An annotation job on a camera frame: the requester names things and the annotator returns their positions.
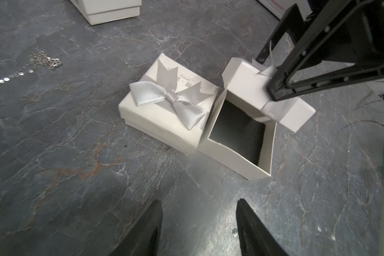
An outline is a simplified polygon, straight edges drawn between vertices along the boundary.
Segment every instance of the ribbon bow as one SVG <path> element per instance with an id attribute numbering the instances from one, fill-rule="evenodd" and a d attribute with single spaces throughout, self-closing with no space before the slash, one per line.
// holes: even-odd
<path id="1" fill-rule="evenodd" d="M 197 104 L 213 95 L 200 92 L 201 82 L 175 93 L 177 86 L 178 67 L 168 70 L 159 59 L 156 81 L 145 75 L 129 85 L 137 106 L 155 103 L 176 114 L 190 130 L 209 114 Z"/>

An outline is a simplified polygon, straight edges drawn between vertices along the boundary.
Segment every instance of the marble surface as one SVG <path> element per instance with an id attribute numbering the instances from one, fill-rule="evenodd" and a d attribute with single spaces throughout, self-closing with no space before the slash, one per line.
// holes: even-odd
<path id="1" fill-rule="evenodd" d="M 159 255 L 235 256 L 239 198 L 291 256 L 376 255 L 384 102 L 366 85 L 303 97 L 317 113 L 296 134 L 278 125 L 257 181 L 119 117 L 160 52 L 221 86 L 277 22 L 255 0 L 144 0 L 138 18 L 94 27 L 68 0 L 0 0 L 0 79 L 39 50 L 63 62 L 0 86 L 0 255 L 107 255 L 160 199 Z"/>

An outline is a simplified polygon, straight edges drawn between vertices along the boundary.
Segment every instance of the white box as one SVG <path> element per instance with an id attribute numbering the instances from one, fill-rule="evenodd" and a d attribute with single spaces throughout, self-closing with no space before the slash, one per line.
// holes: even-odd
<path id="1" fill-rule="evenodd" d="M 230 147 L 211 138 L 212 130 L 224 105 L 225 99 L 228 98 L 227 95 L 229 94 L 232 93 L 229 92 L 226 88 L 225 91 L 220 95 L 220 97 L 216 101 L 214 109 L 209 117 L 208 123 L 206 124 L 206 128 L 204 134 L 202 135 L 198 150 L 212 157 L 221 164 L 229 167 L 230 169 L 237 172 L 248 180 L 270 177 L 271 163 L 273 157 L 274 135 L 276 131 L 275 121 L 269 120 L 265 122 L 263 142 L 259 155 L 259 160 L 257 163 L 253 163 L 252 161 L 246 159 L 244 156 L 240 155 L 238 152 L 231 149 Z M 226 134 L 224 137 L 228 136 L 232 137 L 233 134 Z"/>
<path id="2" fill-rule="evenodd" d="M 158 58 L 167 69 L 178 67 L 178 81 L 176 92 L 187 89 L 189 86 L 198 82 L 201 83 L 200 92 L 212 94 L 212 96 L 198 105 L 209 112 L 215 100 L 215 95 L 219 88 L 210 83 L 208 80 L 193 73 L 189 69 L 176 63 L 163 53 Z M 157 80 L 158 76 L 158 59 L 152 64 L 141 81 L 150 77 Z M 125 123 L 144 133 L 162 141 L 169 146 L 183 152 L 185 155 L 191 154 L 198 147 L 202 129 L 194 126 L 188 129 L 176 114 L 158 106 L 157 104 L 148 104 L 137 106 L 132 92 L 121 101 L 118 106 L 121 117 L 125 119 Z M 205 116 L 203 126 L 206 123 L 208 115 Z"/>
<path id="3" fill-rule="evenodd" d="M 303 19 L 311 12 L 307 0 L 258 0 L 278 19 L 283 17 L 285 11 L 294 4 L 297 4 Z"/>
<path id="4" fill-rule="evenodd" d="M 265 117 L 297 132 L 316 110 L 299 97 L 274 102 L 266 92 L 266 85 L 275 74 L 275 67 L 265 67 L 255 60 L 249 63 L 232 58 L 222 73 L 225 86 L 232 94 L 228 100 L 241 106 L 251 118 L 263 122 Z"/>
<path id="5" fill-rule="evenodd" d="M 91 25 L 139 16 L 141 0 L 71 0 Z"/>

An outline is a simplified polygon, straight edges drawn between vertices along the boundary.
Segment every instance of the silver chain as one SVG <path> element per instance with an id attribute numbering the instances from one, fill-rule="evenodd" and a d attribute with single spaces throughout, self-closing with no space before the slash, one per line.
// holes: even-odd
<path id="1" fill-rule="evenodd" d="M 10 79 L 14 79 L 16 77 L 22 76 L 25 74 L 25 70 L 33 66 L 31 69 L 28 70 L 29 73 L 33 73 L 38 65 L 48 66 L 49 69 L 55 69 L 61 65 L 61 61 L 59 59 L 53 59 L 47 56 L 45 52 L 38 52 L 35 54 L 30 55 L 30 62 L 19 69 L 16 73 L 11 74 L 3 79 L 0 79 L 0 85 L 10 81 Z"/>

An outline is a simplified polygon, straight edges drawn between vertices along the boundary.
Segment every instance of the black foam insert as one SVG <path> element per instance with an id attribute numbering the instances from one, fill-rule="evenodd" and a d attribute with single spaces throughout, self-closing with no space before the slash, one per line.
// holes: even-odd
<path id="1" fill-rule="evenodd" d="M 225 100 L 210 139 L 237 152 L 255 165 L 259 163 L 265 124 L 258 122 Z"/>

